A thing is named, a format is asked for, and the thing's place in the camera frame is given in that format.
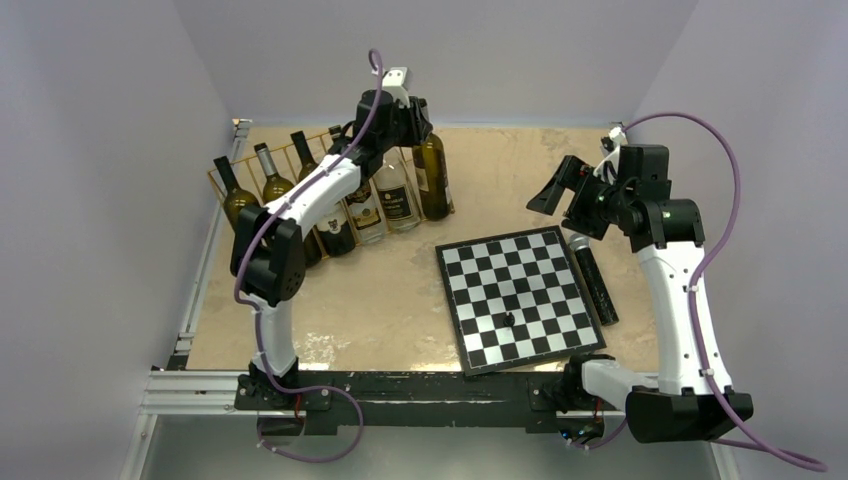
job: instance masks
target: chessboard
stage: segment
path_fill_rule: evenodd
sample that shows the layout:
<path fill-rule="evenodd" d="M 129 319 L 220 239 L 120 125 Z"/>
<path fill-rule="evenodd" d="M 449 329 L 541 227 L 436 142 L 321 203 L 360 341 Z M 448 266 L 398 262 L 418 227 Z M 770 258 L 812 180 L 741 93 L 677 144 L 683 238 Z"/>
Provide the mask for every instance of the chessboard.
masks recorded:
<path fill-rule="evenodd" d="M 606 346 L 558 226 L 436 247 L 466 375 Z"/>

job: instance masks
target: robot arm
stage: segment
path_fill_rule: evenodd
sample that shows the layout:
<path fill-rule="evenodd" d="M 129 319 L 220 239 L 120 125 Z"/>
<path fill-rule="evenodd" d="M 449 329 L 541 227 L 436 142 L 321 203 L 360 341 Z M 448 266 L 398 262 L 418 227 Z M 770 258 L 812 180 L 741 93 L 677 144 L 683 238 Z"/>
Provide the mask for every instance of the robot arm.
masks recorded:
<path fill-rule="evenodd" d="M 377 110 L 359 144 L 333 167 L 339 153 L 351 143 L 349 138 L 337 140 L 318 168 L 303 180 L 310 187 L 301 192 L 296 201 L 291 201 L 292 192 L 289 192 L 265 207 L 248 206 L 239 212 L 230 260 L 233 275 L 237 274 L 248 245 L 268 220 L 270 212 L 277 211 L 284 203 L 291 205 L 275 220 L 264 243 L 248 260 L 241 284 L 242 291 L 262 311 L 262 339 L 272 370 L 265 373 L 279 377 L 281 384 L 285 385 L 286 374 L 295 367 L 297 360 L 291 335 L 291 299 L 305 276 L 304 236 L 332 205 L 355 192 L 377 172 L 386 151 L 419 145 L 432 131 L 421 99 L 410 96 L 407 91 L 410 79 L 411 72 L 406 68 L 392 68 L 386 72 Z M 365 128 L 375 95 L 374 90 L 362 94 L 353 122 L 354 136 Z M 252 363 L 264 371 L 258 352 Z"/>
<path fill-rule="evenodd" d="M 630 238 L 631 249 L 648 280 L 656 317 L 660 369 L 657 379 L 623 368 L 607 355 L 572 357 L 552 392 L 572 405 L 599 397 L 626 412 L 640 442 L 712 440 L 734 427 L 701 371 L 688 310 L 691 275 L 704 258 L 700 213 L 688 199 L 671 199 L 668 149 L 620 145 L 614 141 L 619 171 L 610 185 L 595 168 L 566 156 L 554 177 L 527 208 L 553 213 L 563 192 L 574 198 L 562 226 L 603 239 L 610 224 Z M 700 326 L 711 358 L 713 378 L 734 410 L 747 419 L 751 397 L 733 392 L 713 334 L 704 281 L 696 288 Z"/>

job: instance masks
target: white wall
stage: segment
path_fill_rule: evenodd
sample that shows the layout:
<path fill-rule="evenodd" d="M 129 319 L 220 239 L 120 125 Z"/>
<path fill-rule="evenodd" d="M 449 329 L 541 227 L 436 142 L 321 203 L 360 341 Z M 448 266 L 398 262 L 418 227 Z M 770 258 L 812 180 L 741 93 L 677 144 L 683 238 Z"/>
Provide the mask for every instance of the white wall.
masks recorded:
<path fill-rule="evenodd" d="M 232 124 L 170 0 L 4 0 L 0 65 L 0 477 L 117 478 Z"/>
<path fill-rule="evenodd" d="M 701 115 L 735 148 L 739 223 L 707 275 L 716 335 L 736 388 L 754 397 L 750 423 L 827 461 L 828 478 L 848 476 L 846 48 L 842 0 L 701 0 L 637 114 Z M 654 120 L 631 140 L 669 146 L 673 193 L 699 203 L 714 243 L 730 168 L 698 128 Z M 737 457 L 744 478 L 807 478 L 765 454 Z"/>
<path fill-rule="evenodd" d="M 349 120 L 377 47 L 443 124 L 600 125 L 635 112 L 697 0 L 175 3 L 236 116 Z"/>

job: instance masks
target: wooden tabletop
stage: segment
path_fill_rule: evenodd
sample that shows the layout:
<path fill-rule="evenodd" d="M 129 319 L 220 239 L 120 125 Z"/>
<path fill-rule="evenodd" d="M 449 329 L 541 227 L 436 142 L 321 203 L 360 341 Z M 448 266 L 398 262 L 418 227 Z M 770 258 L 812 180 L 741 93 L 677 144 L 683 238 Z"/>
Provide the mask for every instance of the wooden tabletop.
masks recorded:
<path fill-rule="evenodd" d="M 252 145 L 291 143 L 299 128 L 256 127 Z M 307 135 L 323 129 L 304 128 Z M 557 225 L 525 209 L 566 154 L 600 160 L 605 130 L 437 128 L 445 144 L 456 213 L 411 231 L 324 259 L 307 271 L 294 299 L 294 339 L 302 368 L 332 370 L 460 370 L 456 338 L 435 257 L 436 245 Z M 288 170 L 275 157 L 281 173 Z M 252 185 L 244 169 L 242 185 Z M 559 212 L 571 194 L 566 193 Z M 221 238 L 208 276 L 190 369 L 244 369 L 255 348 L 250 309 L 233 301 L 228 271 L 233 233 Z M 635 255 L 610 228 L 592 250 L 621 319 L 603 328 L 605 353 L 636 371 L 656 371 L 657 343 L 651 297 Z M 557 362 L 522 367 L 551 370 Z"/>

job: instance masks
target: black cylindrical object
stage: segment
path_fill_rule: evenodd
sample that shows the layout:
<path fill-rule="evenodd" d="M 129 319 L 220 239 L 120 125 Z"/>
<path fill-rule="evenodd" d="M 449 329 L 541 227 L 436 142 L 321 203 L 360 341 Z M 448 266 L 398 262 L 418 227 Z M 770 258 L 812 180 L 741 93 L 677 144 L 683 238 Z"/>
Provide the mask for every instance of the black cylindrical object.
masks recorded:
<path fill-rule="evenodd" d="M 583 280 L 586 281 L 589 296 L 592 297 L 592 303 L 598 311 L 601 325 L 606 327 L 618 323 L 618 314 L 615 312 L 607 286 L 601 277 L 601 271 L 598 270 L 598 264 L 595 263 L 592 249 L 589 248 L 589 237 L 575 233 L 568 239 L 568 246 L 574 252 L 574 259 L 577 261 Z"/>

